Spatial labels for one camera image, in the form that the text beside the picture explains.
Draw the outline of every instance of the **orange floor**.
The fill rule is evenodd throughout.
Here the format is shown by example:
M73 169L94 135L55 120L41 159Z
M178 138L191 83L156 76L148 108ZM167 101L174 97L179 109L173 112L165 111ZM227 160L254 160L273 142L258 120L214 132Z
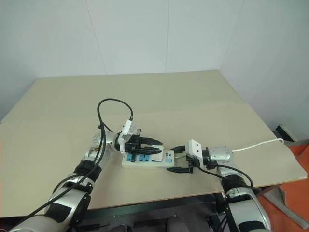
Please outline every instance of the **orange floor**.
M309 173L309 145L290 149L300 165ZM281 189L287 192L287 206L309 221L309 179L281 185ZM303 230L264 196L259 197L258 200L268 214L273 232L309 232L309 229Z

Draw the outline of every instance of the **wooden table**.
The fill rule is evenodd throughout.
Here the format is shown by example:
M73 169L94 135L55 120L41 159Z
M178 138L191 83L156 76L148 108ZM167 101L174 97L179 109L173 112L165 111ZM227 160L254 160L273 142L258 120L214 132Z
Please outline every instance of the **wooden table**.
M1 217L32 212L74 170L98 132L96 106L104 98L128 102L142 135L165 149L192 138L233 149L275 138L219 71L41 78L1 124ZM114 130L129 114L117 102L102 105L101 113ZM222 191L218 178L199 170L126 169L121 159L113 153L101 172L90 209ZM235 161L256 186L307 176L279 141L237 152Z

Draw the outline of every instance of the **white power strip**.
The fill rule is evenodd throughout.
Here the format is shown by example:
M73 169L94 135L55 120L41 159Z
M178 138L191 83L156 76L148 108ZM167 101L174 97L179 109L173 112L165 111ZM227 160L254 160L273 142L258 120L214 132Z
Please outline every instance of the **white power strip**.
M157 160L158 155L162 154L161 161L153 161L151 156L155 156ZM122 159L122 166L125 168L169 168L175 166L174 151L163 151L155 155L136 155L135 162L131 162L132 155L124 155Z

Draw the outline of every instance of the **gray floor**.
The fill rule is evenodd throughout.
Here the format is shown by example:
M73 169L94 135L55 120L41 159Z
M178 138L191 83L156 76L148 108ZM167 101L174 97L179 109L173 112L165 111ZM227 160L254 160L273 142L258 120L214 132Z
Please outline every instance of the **gray floor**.
M191 232L208 232L213 231L209 229L206 222L206 218L209 215L214 214L214 204L195 204L178 206L173 208L158 209L152 211L146 211L141 213L126 214L120 216L104 217L97 219L89 219L83 221L83 225L100 223L101 225L109 224L107 227L100 229L100 232L107 232L112 227L118 226L120 224L125 224L133 228L133 224L136 221L146 221L153 219L164 219L171 216L177 215L181 220L188 226ZM133 232L165 232L165 226L153 226L147 228L133 228Z

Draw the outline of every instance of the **table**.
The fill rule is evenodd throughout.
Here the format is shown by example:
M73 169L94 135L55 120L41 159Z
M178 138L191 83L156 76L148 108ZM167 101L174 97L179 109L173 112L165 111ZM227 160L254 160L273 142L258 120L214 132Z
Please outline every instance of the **table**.
M165 149L191 138L204 147L233 149L275 138L217 70L41 78L1 122L1 217L32 212L74 170L98 132L96 106L104 98L128 102L142 135L159 139ZM117 102L102 105L101 113L114 130L129 115ZM96 181L90 209L222 191L219 179L199 170L125 169L121 159L112 154ZM279 141L237 152L235 162L255 186L307 176Z

